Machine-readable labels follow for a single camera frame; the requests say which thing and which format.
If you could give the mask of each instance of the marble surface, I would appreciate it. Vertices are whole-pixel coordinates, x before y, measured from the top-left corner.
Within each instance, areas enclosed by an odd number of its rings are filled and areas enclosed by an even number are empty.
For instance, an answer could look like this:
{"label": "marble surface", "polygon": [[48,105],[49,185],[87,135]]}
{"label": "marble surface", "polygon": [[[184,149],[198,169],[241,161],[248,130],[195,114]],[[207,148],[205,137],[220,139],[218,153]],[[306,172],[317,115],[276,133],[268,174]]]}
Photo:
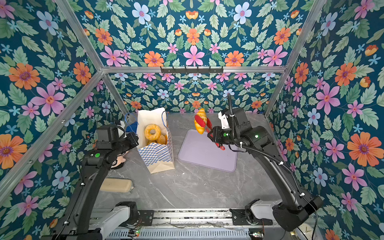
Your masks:
{"label": "marble surface", "polygon": [[[262,114],[248,114],[253,127],[269,128]],[[213,126],[220,125],[217,114],[208,114]],[[130,193],[100,191],[95,209],[113,208],[121,201],[135,201],[138,209],[239,208],[256,198],[276,200],[280,196],[264,169],[248,153],[239,153],[234,172],[224,172],[180,161],[177,156],[185,135],[194,128],[194,114],[169,114],[175,169],[150,174],[137,149],[125,155],[127,161],[107,177],[131,179]]]}

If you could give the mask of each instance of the lavender silicone mat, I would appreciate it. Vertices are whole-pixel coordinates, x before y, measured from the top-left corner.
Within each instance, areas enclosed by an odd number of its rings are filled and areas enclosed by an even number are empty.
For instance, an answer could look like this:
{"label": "lavender silicone mat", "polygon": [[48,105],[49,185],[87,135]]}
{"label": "lavender silicone mat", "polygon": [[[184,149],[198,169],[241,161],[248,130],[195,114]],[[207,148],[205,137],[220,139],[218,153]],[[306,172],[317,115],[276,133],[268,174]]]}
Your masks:
{"label": "lavender silicone mat", "polygon": [[208,137],[190,129],[185,136],[179,152],[179,160],[226,172],[236,169],[237,152],[232,152],[227,145],[221,150]]}

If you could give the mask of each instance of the blue checkered paper bag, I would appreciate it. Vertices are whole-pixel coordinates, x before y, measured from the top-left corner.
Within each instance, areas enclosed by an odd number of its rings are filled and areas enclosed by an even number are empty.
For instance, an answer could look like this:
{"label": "blue checkered paper bag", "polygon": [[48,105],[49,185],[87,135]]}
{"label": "blue checkered paper bag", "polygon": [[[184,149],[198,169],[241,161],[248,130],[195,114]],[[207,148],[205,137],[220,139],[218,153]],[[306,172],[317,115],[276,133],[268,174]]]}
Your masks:
{"label": "blue checkered paper bag", "polygon": [[[139,145],[137,149],[150,173],[174,169],[172,138],[168,129],[167,114],[164,108],[152,111],[140,110],[137,114],[137,136]],[[149,124],[156,124],[161,129],[161,134],[167,135],[167,144],[151,143],[147,146],[144,129]]]}

